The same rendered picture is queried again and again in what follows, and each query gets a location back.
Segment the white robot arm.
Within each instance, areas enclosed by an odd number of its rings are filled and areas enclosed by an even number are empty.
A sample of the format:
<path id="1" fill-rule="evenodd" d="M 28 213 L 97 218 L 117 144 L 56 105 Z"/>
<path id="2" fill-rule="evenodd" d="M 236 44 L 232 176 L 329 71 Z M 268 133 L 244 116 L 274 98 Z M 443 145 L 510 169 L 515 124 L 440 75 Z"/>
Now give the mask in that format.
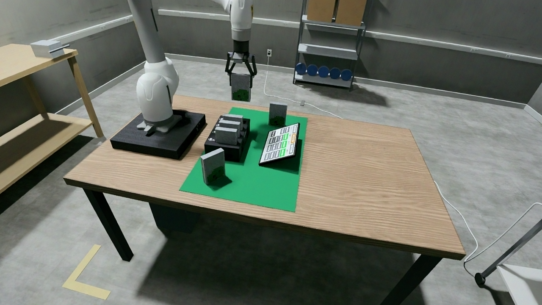
<path id="1" fill-rule="evenodd" d="M 138 103 L 144 117 L 143 123 L 138 124 L 137 129 L 144 130 L 147 135 L 153 132 L 168 134 L 182 119 L 181 115 L 174 115 L 172 110 L 179 75 L 171 60 L 165 57 L 150 0 L 127 1 L 147 58 L 144 64 L 145 74 L 137 82 Z M 252 0 L 211 1 L 230 14 L 232 39 L 249 41 L 253 17 Z"/>

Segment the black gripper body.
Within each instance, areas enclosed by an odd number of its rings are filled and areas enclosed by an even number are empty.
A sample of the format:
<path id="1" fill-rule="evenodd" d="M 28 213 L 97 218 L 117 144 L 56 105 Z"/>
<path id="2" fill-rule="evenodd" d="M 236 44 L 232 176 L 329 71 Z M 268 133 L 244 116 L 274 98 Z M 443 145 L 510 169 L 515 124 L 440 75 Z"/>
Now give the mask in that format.
<path id="1" fill-rule="evenodd" d="M 233 45 L 234 45 L 234 51 L 233 51 L 233 55 L 235 52 L 242 52 L 244 53 L 244 55 L 246 55 L 246 59 L 249 58 L 249 41 L 236 41 L 236 40 L 233 40 Z"/>

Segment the green mat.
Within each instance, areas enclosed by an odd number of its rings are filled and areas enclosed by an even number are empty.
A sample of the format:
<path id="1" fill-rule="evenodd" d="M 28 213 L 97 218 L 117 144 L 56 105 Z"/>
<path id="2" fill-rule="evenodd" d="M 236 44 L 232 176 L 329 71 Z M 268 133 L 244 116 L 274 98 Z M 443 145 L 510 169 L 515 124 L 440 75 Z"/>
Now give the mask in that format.
<path id="1" fill-rule="evenodd" d="M 266 111 L 232 107 L 228 114 L 250 119 L 240 161 L 225 161 L 225 176 L 206 185 L 200 157 L 179 191 L 295 212 L 307 118 L 286 115 L 285 127 L 300 123 L 296 157 L 259 166 L 268 132 L 282 127 L 268 125 Z"/>

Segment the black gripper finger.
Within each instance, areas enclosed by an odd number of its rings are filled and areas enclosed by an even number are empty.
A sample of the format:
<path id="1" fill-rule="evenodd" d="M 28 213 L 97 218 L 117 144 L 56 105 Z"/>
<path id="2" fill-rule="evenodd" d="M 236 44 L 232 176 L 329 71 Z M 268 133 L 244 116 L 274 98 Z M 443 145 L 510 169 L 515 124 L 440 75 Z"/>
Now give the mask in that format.
<path id="1" fill-rule="evenodd" d="M 232 67 L 229 69 L 229 64 L 230 64 L 230 60 L 232 58 L 232 55 L 233 55 L 233 53 L 228 52 L 228 60 L 227 60 L 227 64 L 226 64 L 226 67 L 225 67 L 225 72 L 228 72 L 228 75 L 229 75 L 230 86 L 232 85 L 232 70 L 236 65 L 236 63 L 233 62 Z"/>
<path id="2" fill-rule="evenodd" d="M 244 61 L 244 63 L 246 64 L 246 67 L 248 68 L 250 74 L 251 74 L 251 77 L 250 77 L 250 88 L 252 88 L 252 78 L 255 78 L 255 75 L 257 75 L 257 69 L 256 69 L 256 63 L 255 63 L 255 54 L 250 54 L 249 57 L 251 58 L 252 60 L 252 67 L 253 67 L 253 70 L 252 71 L 252 68 L 251 68 L 251 65 L 249 63 L 249 60 L 247 59 L 246 61 Z"/>

